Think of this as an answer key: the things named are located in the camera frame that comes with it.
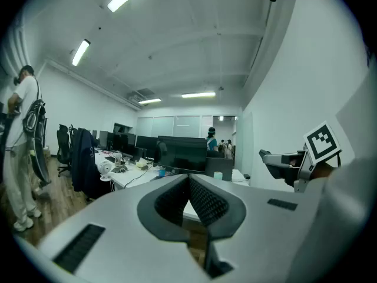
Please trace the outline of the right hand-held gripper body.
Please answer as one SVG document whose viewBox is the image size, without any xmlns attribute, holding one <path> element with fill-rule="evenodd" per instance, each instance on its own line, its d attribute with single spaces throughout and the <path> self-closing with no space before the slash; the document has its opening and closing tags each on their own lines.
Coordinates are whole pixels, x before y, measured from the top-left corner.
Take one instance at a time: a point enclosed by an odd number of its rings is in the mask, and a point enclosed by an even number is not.
<svg viewBox="0 0 377 283">
<path fill-rule="evenodd" d="M 287 167 L 285 182 L 295 192 L 303 193 L 309 185 L 310 175 L 316 165 L 335 158 L 337 167 L 341 165 L 340 144 L 327 122 L 323 122 L 304 135 L 304 146 L 296 153 L 284 154 L 282 163 Z"/>
</svg>

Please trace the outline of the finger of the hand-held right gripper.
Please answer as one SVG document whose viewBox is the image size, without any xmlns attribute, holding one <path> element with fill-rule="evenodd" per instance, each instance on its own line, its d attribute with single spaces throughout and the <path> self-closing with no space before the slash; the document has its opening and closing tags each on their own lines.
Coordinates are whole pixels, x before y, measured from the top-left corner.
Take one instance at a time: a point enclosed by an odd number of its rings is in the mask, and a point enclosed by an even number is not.
<svg viewBox="0 0 377 283">
<path fill-rule="evenodd" d="M 274 179 L 285 178 L 285 165 L 282 163 L 281 155 L 271 154 L 271 152 L 261 149 L 259 156 Z"/>
</svg>

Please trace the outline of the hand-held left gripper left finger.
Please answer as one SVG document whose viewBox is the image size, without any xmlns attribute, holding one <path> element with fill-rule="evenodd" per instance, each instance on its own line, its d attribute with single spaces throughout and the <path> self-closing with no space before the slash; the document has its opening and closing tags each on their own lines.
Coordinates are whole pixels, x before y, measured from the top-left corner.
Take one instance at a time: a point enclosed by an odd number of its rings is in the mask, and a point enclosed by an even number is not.
<svg viewBox="0 0 377 283">
<path fill-rule="evenodd" d="M 184 178 L 171 176 L 108 193 L 60 223 L 38 249 L 53 260 L 87 225 L 96 225 L 104 231 L 76 269 L 77 277 L 90 283 L 208 283 L 185 242 L 159 240 L 137 215 L 146 194 Z"/>
</svg>

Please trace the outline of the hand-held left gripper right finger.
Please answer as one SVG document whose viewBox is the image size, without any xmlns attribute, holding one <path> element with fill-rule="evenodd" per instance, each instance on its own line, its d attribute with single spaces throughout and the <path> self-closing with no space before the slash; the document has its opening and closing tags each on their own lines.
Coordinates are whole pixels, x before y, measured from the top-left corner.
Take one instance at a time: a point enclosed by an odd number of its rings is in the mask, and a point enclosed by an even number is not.
<svg viewBox="0 0 377 283">
<path fill-rule="evenodd" d="M 321 185 L 293 193 L 190 175 L 190 191 L 208 231 L 206 271 L 213 283 L 288 282 L 318 209 Z"/>
</svg>

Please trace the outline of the person's right hand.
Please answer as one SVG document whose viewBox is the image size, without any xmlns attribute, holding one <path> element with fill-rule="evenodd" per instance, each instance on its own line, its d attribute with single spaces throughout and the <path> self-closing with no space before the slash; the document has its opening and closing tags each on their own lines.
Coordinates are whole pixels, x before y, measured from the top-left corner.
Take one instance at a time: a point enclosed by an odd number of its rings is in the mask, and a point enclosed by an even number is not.
<svg viewBox="0 0 377 283">
<path fill-rule="evenodd" d="M 328 177 L 335 168 L 326 162 L 320 162 L 314 168 L 312 174 L 310 175 L 310 180 Z"/>
</svg>

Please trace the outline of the small white desk fan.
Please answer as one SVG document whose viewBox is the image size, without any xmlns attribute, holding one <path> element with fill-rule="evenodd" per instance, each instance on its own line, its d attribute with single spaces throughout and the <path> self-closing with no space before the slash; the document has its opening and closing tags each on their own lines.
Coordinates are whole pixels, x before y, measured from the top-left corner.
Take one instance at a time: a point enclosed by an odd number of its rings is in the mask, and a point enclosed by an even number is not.
<svg viewBox="0 0 377 283">
<path fill-rule="evenodd" d="M 111 181 L 111 170 L 113 168 L 113 165 L 108 160 L 103 160 L 98 166 L 97 169 L 101 175 L 100 180 L 103 182 L 109 182 Z"/>
</svg>

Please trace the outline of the large black monitor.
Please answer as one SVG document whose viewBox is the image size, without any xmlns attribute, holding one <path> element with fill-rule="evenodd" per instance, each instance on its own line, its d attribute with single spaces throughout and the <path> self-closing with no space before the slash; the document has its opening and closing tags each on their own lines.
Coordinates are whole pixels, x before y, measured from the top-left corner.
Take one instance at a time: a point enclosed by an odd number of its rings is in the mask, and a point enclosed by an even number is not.
<svg viewBox="0 0 377 283">
<path fill-rule="evenodd" d="M 154 163 L 179 171 L 204 173 L 207 141 L 202 138 L 158 136 Z"/>
</svg>

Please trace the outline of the black office chair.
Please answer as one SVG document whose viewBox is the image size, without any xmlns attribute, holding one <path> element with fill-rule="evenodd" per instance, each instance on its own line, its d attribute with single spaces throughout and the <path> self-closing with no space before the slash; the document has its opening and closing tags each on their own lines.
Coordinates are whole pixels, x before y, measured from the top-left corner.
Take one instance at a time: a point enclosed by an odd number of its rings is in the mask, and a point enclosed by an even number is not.
<svg viewBox="0 0 377 283">
<path fill-rule="evenodd" d="M 71 170 L 71 153 L 70 153 L 70 137 L 68 135 L 68 127 L 60 124 L 57 130 L 58 153 L 57 160 L 62 164 L 58 166 L 58 177 L 61 173 Z"/>
</svg>

